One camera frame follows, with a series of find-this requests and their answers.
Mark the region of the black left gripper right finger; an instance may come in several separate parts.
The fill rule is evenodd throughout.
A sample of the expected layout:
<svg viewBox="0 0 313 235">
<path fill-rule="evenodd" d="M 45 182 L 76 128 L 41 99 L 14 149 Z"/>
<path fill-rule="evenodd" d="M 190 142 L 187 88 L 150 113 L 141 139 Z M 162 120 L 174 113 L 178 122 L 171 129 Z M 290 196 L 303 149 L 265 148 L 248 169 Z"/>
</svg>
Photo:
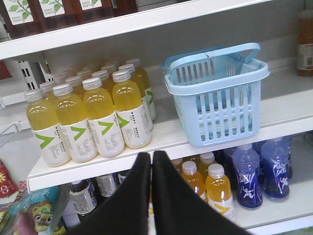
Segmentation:
<svg viewBox="0 0 313 235">
<path fill-rule="evenodd" d="M 247 235 L 196 195 L 165 151 L 153 153 L 152 200 L 158 235 Z"/>
</svg>

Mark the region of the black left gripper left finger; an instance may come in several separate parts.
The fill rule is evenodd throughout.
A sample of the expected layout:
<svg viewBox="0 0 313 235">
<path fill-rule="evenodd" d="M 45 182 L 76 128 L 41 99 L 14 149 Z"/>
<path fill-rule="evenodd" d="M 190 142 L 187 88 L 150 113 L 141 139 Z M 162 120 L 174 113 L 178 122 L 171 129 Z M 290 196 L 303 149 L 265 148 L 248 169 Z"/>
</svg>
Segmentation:
<svg viewBox="0 0 313 235">
<path fill-rule="evenodd" d="M 147 235 L 150 154 L 140 152 L 117 191 L 68 235 Z"/>
</svg>

